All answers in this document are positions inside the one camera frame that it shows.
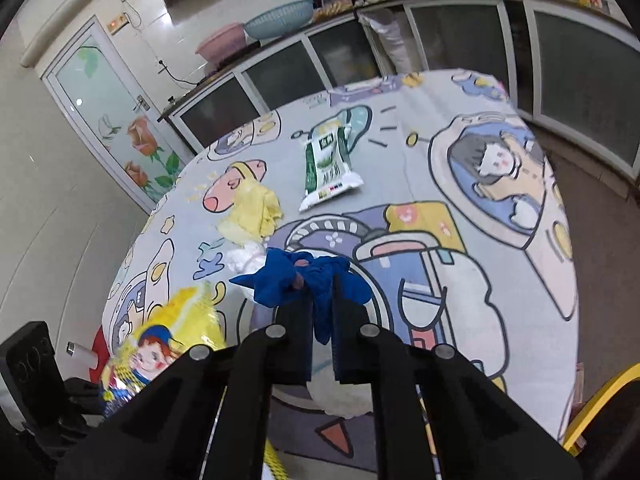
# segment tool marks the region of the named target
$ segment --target blue cloth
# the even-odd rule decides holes
[[[306,260],[308,266],[296,267],[295,262]],[[276,248],[267,249],[264,267],[255,274],[242,274],[229,280],[236,285],[254,290],[254,300],[270,308],[294,301],[303,290],[292,287],[299,273],[314,298],[314,333],[316,339],[326,345],[332,331],[332,297],[334,276],[340,278],[342,296],[358,304],[371,299],[371,288],[365,280],[349,272],[349,261],[343,256],[320,256],[310,253],[287,253]]]

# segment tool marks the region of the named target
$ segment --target cartoon girl's blue hat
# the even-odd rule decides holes
[[[138,344],[146,337],[157,337],[160,341],[169,344],[169,339],[171,339],[171,332],[164,325],[152,325],[147,328],[138,339]]]

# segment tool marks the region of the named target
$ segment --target wall socket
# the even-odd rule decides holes
[[[126,15],[118,14],[111,22],[107,24],[107,30],[113,36],[116,32],[118,32],[122,27],[129,23],[129,19]]]

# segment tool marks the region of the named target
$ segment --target yellow chair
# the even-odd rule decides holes
[[[640,478],[638,379],[640,364],[620,372],[569,424],[562,446],[577,458],[585,480]],[[580,436],[585,440],[582,450]]]

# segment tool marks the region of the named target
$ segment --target orange rose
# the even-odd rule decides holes
[[[124,166],[124,171],[131,177],[133,182],[140,187],[145,187],[149,183],[149,177],[146,175],[140,166],[136,166],[133,162],[129,161]]]
[[[149,156],[156,152],[158,149],[158,143],[154,139],[154,136],[149,131],[149,125],[146,122],[146,117],[138,117],[131,123],[131,126],[127,129],[129,137],[131,137],[131,143],[140,153],[145,156]]]

